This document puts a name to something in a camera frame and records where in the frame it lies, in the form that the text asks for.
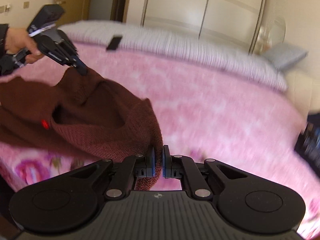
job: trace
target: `pink bedspread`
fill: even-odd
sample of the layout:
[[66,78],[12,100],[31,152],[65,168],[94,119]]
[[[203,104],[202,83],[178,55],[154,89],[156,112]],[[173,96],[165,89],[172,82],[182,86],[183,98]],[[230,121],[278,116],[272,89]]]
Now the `pink bedspread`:
[[[102,76],[150,98],[171,154],[196,162],[215,158],[297,191],[307,207],[299,233],[320,228],[320,180],[293,151],[304,120],[282,96],[236,76],[200,66],[129,51],[77,44],[81,59]],[[13,76],[55,85],[66,67],[48,58]],[[0,144],[0,173],[14,190],[86,165],[44,150]],[[159,179],[153,190],[179,189]]]

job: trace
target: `black sleeve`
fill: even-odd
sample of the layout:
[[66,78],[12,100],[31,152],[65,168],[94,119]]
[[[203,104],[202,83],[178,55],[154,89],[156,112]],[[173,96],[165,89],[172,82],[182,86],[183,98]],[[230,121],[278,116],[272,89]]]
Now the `black sleeve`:
[[7,35],[9,26],[7,24],[0,24],[0,58],[5,54],[5,37]]

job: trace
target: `wall socket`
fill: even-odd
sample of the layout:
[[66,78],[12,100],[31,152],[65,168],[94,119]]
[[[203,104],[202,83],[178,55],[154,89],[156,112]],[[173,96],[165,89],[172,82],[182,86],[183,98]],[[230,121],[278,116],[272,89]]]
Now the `wall socket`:
[[30,5],[30,2],[24,2],[24,3],[23,3],[23,8],[24,8],[24,9],[28,9],[28,8],[29,8],[29,5]]

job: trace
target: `gray ribbed surface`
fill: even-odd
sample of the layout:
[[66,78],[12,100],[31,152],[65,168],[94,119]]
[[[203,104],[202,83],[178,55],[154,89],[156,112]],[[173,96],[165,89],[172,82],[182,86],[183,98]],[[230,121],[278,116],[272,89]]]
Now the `gray ribbed surface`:
[[190,199],[184,191],[133,191],[121,201],[106,203],[100,216],[78,232],[56,237],[23,233],[17,240],[302,240],[294,231],[255,236],[230,227],[208,202]]

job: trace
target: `brown garment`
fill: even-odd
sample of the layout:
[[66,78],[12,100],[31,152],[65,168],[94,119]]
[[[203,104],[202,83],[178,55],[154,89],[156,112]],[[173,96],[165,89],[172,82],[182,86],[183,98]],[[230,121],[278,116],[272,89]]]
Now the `brown garment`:
[[5,143],[114,162],[146,153],[153,145],[156,177],[139,179],[137,188],[149,190],[159,178],[162,136],[150,101],[92,69],[81,76],[69,68],[54,87],[17,77],[0,84],[0,102],[0,140]]

